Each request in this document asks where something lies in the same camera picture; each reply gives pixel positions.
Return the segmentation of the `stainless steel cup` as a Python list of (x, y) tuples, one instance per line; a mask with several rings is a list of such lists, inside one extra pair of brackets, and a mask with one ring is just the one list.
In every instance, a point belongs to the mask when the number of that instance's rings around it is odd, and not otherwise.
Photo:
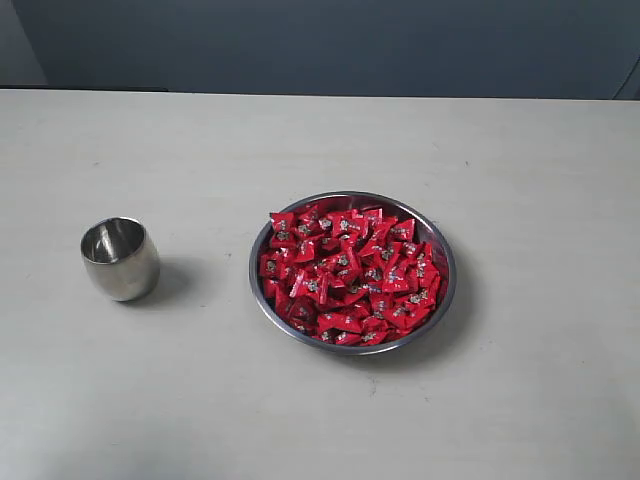
[(80, 251), (91, 281), (112, 300), (137, 300), (158, 283), (158, 251), (147, 229), (136, 219), (111, 217), (100, 221), (85, 232)]

